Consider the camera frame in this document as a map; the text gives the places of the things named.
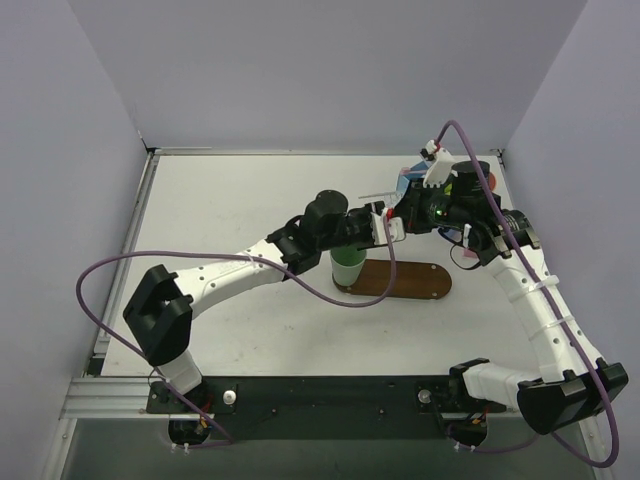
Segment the green plastic cup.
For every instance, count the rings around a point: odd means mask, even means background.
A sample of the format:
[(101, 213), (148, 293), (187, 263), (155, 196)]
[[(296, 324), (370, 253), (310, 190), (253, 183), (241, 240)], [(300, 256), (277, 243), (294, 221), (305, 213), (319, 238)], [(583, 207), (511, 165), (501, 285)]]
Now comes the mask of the green plastic cup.
[(366, 258), (366, 251), (354, 246), (332, 249), (330, 259), (335, 283), (343, 287), (353, 285), (362, 271)]

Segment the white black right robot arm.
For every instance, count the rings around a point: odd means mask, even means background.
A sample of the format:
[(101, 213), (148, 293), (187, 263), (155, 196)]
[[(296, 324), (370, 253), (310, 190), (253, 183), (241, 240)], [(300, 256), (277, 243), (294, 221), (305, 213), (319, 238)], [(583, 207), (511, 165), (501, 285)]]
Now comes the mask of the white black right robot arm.
[(499, 367), (489, 361), (462, 365), (465, 394), (518, 410), (538, 434), (598, 415), (626, 387), (621, 363), (607, 362), (586, 338), (562, 298), (556, 276), (549, 273), (538, 236), (526, 215), (504, 209), (496, 214), (498, 194), (487, 197), (479, 177), (488, 176), (486, 162), (476, 170), (457, 162), (448, 178), (429, 185), (424, 166), (403, 172), (395, 217), (410, 234), (452, 230), (461, 246), (504, 291), (533, 348), (537, 368), (531, 372)]

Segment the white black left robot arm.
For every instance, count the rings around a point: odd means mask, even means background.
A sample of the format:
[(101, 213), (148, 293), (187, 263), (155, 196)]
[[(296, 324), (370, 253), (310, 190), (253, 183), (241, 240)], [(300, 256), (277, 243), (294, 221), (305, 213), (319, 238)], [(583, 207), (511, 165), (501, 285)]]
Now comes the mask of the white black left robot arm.
[(150, 268), (123, 317), (147, 363), (171, 386), (170, 400), (193, 411), (205, 398), (201, 371), (188, 350), (200, 314), (253, 288), (300, 276), (316, 267), (325, 251), (363, 251), (405, 237), (401, 219), (383, 203), (351, 209), (343, 194), (324, 190), (303, 214), (241, 252), (176, 272), (163, 265)]

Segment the orange plastic cup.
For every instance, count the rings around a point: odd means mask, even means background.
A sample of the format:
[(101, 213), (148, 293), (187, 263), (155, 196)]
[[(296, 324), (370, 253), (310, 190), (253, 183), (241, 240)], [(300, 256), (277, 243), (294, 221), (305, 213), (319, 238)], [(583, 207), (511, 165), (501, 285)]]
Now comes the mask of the orange plastic cup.
[(497, 179), (493, 172), (489, 173), (488, 184), (491, 191), (495, 191), (497, 187)]

